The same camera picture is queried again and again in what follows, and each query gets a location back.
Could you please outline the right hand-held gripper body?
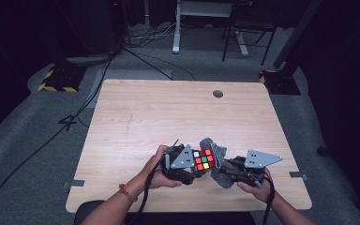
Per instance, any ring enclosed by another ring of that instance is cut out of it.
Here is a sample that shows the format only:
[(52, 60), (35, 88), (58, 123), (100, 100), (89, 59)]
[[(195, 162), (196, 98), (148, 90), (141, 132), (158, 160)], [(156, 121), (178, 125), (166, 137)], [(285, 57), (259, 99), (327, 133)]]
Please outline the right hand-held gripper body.
[(278, 163), (282, 160), (281, 156), (264, 153), (256, 150), (248, 150), (243, 158), (242, 164), (236, 164), (239, 169), (236, 182), (243, 182), (252, 187), (261, 187), (267, 166)]

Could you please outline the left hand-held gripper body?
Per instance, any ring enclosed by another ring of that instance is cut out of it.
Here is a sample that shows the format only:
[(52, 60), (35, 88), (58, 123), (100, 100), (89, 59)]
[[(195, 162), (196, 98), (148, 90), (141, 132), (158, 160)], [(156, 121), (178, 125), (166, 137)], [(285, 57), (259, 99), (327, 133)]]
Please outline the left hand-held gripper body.
[(173, 181), (180, 181), (184, 185), (193, 183), (196, 175), (188, 169), (195, 166), (192, 148), (189, 144), (171, 146), (162, 159), (162, 173)]

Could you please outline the multicoloured puzzle cube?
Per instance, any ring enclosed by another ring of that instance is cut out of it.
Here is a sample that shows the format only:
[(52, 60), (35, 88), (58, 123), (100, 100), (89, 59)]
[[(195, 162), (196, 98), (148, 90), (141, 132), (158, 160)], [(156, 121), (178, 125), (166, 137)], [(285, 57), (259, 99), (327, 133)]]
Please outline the multicoloured puzzle cube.
[(205, 171), (216, 167), (214, 154), (211, 149), (194, 151), (193, 156), (196, 171)]

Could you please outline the grey cloth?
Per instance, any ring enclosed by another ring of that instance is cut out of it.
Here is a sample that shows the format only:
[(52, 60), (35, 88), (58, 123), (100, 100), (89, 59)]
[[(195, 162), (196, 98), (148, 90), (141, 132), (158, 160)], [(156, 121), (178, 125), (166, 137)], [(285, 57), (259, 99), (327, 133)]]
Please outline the grey cloth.
[(210, 138), (204, 138), (200, 141), (200, 147), (202, 150), (210, 149), (214, 153), (214, 159), (217, 162), (217, 166), (211, 170), (211, 177), (222, 187), (230, 188), (234, 181), (226, 174), (227, 170), (232, 170), (233, 165), (225, 159), (227, 148), (217, 145)]

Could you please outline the person's right hand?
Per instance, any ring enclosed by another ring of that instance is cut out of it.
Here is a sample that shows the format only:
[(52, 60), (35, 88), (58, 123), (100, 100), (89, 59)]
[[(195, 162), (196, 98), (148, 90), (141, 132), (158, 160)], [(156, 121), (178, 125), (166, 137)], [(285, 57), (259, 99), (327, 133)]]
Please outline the person's right hand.
[(272, 202), (275, 198), (275, 191), (271, 188), (268, 181), (264, 181), (262, 187), (252, 187), (242, 182), (237, 182), (236, 185), (246, 193), (252, 194), (257, 200), (263, 203)]

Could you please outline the person's left hand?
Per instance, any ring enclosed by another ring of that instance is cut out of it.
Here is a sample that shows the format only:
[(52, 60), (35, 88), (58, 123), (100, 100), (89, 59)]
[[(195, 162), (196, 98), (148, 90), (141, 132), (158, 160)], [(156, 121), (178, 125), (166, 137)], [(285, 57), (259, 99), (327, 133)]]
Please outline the person's left hand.
[(174, 181), (166, 178), (160, 171), (160, 160), (168, 150), (167, 145), (160, 145), (156, 153), (150, 157), (145, 163), (138, 177), (145, 183), (148, 179), (151, 180), (150, 188), (177, 188), (182, 185), (180, 181)]

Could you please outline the grey tape strip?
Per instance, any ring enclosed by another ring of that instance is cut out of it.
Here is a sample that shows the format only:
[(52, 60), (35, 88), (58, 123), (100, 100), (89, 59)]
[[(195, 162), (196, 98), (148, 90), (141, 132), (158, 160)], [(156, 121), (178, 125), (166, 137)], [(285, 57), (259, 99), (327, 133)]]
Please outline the grey tape strip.
[(291, 178), (302, 178), (304, 181), (309, 180), (309, 177), (307, 174), (302, 172), (289, 172)]
[(84, 183), (85, 183), (84, 180), (65, 181), (62, 185), (62, 188), (67, 190), (70, 190), (72, 187), (82, 188), (84, 186)]

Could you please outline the person's dark clothing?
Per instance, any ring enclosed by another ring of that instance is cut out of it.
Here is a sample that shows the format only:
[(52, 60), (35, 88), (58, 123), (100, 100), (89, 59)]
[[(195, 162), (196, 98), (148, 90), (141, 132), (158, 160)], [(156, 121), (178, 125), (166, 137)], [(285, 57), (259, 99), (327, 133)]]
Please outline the person's dark clothing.
[(135, 221), (128, 213), (126, 225), (256, 225), (249, 212), (221, 213), (143, 213)]

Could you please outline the black yellow striped stand base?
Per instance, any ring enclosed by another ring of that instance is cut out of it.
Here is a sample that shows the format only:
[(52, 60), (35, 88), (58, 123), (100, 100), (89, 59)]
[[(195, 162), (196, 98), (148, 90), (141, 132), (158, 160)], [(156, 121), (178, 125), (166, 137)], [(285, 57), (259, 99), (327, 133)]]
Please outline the black yellow striped stand base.
[(259, 81), (270, 95), (301, 95), (293, 76), (288, 76), (282, 71), (262, 70), (259, 72)]
[(80, 90), (85, 71), (85, 67), (61, 68), (52, 66), (37, 90), (76, 93)]

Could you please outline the dark slanted stand pole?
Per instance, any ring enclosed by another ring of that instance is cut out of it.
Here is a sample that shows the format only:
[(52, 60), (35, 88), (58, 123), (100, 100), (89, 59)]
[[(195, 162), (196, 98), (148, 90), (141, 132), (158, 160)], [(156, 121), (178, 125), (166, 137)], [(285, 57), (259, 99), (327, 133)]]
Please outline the dark slanted stand pole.
[(296, 45), (297, 40), (301, 37), (303, 31), (308, 26), (308, 23), (316, 13), (317, 9), (319, 8), (320, 4), (323, 0), (311, 0), (307, 9), (303, 13), (301, 19), (295, 26), (292, 34), (290, 35), (289, 39), (285, 43), (284, 47), (280, 51), (279, 55), (277, 56), (273, 66), (275, 68), (280, 68), (284, 62), (287, 61), (288, 56), (291, 54), (293, 47)]

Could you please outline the dark equipment cabinet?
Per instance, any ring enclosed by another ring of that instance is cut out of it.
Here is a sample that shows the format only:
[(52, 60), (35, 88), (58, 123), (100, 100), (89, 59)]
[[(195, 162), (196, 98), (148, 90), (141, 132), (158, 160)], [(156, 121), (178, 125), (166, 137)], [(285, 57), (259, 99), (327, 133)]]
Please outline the dark equipment cabinet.
[(86, 52), (83, 65), (104, 64), (121, 49), (126, 30), (122, 0), (68, 0), (75, 33)]

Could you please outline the white desk frame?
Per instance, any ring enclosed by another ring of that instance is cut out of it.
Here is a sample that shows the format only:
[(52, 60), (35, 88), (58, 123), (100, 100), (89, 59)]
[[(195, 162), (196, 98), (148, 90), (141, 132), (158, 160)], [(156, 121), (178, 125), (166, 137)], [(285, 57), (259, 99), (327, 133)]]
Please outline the white desk frame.
[(198, 0), (176, 0), (176, 2), (176, 22), (172, 45), (173, 53), (180, 52), (180, 23), (182, 16), (229, 18), (232, 8), (232, 3), (199, 2)]

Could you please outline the black metal chair frame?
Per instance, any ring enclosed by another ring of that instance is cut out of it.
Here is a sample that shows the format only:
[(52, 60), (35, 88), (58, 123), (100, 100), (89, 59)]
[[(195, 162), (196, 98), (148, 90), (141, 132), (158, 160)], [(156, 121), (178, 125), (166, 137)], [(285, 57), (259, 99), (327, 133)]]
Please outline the black metal chair frame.
[(254, 43), (256, 47), (259, 47), (259, 41), (264, 34), (270, 32), (271, 36), (268, 43), (262, 45), (265, 48), (261, 61), (261, 65), (263, 65), (277, 28), (275, 10), (271, 0), (235, 0), (229, 20), (221, 36), (226, 39), (222, 60), (225, 60), (226, 57), (231, 32), (260, 34), (260, 37)]

